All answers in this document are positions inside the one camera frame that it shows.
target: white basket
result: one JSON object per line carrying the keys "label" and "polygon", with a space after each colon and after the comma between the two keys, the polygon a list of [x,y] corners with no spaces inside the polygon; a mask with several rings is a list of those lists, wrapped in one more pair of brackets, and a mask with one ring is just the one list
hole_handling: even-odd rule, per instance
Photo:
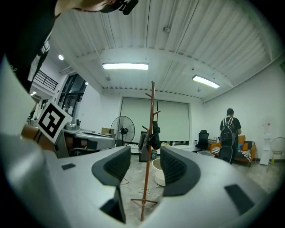
{"label": "white basket", "polygon": [[165,177],[160,166],[160,159],[153,160],[152,166],[155,168],[155,182],[161,186],[165,186]]}

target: concrete floor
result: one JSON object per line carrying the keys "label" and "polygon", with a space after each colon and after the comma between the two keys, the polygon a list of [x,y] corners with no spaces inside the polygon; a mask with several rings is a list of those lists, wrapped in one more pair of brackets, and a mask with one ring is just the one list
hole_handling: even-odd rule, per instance
{"label": "concrete floor", "polygon": [[[267,166],[262,166],[259,162],[253,162],[251,167],[248,167],[245,163],[234,163],[233,166],[240,172],[244,173],[246,176],[251,178],[257,184],[259,184],[266,192],[270,193],[278,188],[278,185],[283,180],[283,174],[285,171],[285,163],[275,163],[266,172]],[[146,172],[146,163],[140,163],[138,161],[137,155],[131,156],[130,168],[127,171],[125,178],[129,181],[128,184],[126,180],[121,183],[121,194],[123,200],[123,206],[126,214],[126,222],[132,227],[138,227],[141,223],[140,216],[142,211],[141,202],[132,202],[130,199],[141,199],[143,196],[144,179]],[[151,165],[148,188],[150,189],[151,196],[147,199],[158,201],[162,199],[163,187],[157,186],[155,183],[155,170]],[[152,203],[147,203],[145,207],[145,219],[155,210],[159,205],[153,205]]]}

